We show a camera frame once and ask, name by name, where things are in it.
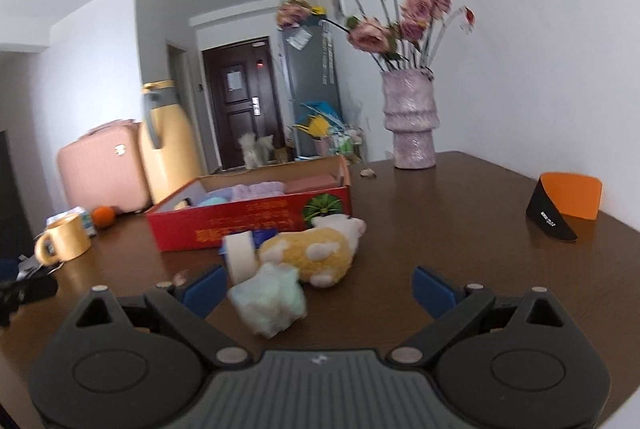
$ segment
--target mug handle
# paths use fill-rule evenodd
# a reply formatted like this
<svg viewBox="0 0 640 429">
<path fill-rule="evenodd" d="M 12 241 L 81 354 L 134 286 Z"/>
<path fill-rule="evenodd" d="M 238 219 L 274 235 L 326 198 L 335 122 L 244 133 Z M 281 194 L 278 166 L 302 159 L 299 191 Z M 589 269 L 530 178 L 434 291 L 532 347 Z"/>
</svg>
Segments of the mug handle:
<svg viewBox="0 0 640 429">
<path fill-rule="evenodd" d="M 40 261 L 44 266 L 51 266 L 60 261 L 60 258 L 57 254 L 49 255 L 49 252 L 47 252 L 47 247 L 45 245 L 45 241 L 47 239 L 51 240 L 50 232 L 44 232 L 40 236 L 40 238 L 38 238 L 38 240 L 36 241 L 34 252 L 36 255 L 36 259 Z"/>
</svg>

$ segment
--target pink ceramic vase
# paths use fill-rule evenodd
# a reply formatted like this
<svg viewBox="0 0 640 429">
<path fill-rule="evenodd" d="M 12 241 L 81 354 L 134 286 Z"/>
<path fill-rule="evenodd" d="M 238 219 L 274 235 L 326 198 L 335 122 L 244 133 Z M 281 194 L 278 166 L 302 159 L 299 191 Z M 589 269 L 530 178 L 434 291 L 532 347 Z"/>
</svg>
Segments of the pink ceramic vase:
<svg viewBox="0 0 640 429">
<path fill-rule="evenodd" d="M 433 96 L 433 72 L 396 70 L 382 73 L 385 128 L 394 134 L 394 164 L 399 169 L 436 165 L 431 130 L 440 125 Z"/>
</svg>

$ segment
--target cardboard box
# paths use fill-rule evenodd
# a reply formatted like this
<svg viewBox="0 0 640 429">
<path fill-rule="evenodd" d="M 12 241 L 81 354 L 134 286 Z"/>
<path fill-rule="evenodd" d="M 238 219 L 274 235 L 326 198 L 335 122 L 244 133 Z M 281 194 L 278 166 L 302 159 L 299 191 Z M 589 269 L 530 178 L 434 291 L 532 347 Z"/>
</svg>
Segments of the cardboard box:
<svg viewBox="0 0 640 429">
<path fill-rule="evenodd" d="M 337 186 L 273 198 L 174 210 L 174 206 L 182 200 L 197 204 L 207 192 L 224 187 L 272 181 L 286 183 L 322 174 L 334 176 Z M 348 163 L 342 156 L 269 165 L 249 171 L 198 178 L 150 208 L 145 216 L 156 238 L 156 244 L 163 252 L 219 247 L 222 237 L 234 232 L 274 227 L 281 232 L 304 231 L 308 228 L 305 216 L 308 220 L 308 216 L 313 213 L 324 215 L 318 205 L 328 198 L 334 202 L 334 210 L 341 208 L 343 213 L 350 215 L 350 184 Z"/>
</svg>

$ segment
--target triangular hole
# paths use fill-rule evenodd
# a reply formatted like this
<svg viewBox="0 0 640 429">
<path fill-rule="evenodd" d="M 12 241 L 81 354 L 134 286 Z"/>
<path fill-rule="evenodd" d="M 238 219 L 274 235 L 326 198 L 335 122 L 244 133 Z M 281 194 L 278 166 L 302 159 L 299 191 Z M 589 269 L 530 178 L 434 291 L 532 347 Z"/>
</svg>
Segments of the triangular hole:
<svg viewBox="0 0 640 429">
<path fill-rule="evenodd" d="M 94 299 L 76 322 L 78 328 L 86 328 L 100 324 L 109 324 L 111 316 L 107 310 L 107 305 L 102 299 Z"/>
<path fill-rule="evenodd" d="M 536 301 L 536 303 L 533 305 L 531 313 L 529 314 L 529 319 L 527 319 L 527 322 L 529 324 L 553 326 L 556 328 L 561 328 L 562 326 L 564 326 L 562 319 L 553 309 L 553 306 L 551 306 L 551 304 L 549 304 L 549 302 L 545 299 L 538 299 Z"/>
</svg>

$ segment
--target thermos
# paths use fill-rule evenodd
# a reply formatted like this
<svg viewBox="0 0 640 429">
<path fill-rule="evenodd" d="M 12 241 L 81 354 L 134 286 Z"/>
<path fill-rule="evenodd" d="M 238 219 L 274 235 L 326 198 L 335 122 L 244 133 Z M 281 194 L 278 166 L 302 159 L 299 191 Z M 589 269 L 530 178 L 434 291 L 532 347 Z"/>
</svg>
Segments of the thermos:
<svg viewBox="0 0 640 429">
<path fill-rule="evenodd" d="M 178 103 L 174 82 L 150 82 L 142 93 L 140 152 L 151 196 L 158 203 L 203 173 L 191 123 Z"/>
</svg>

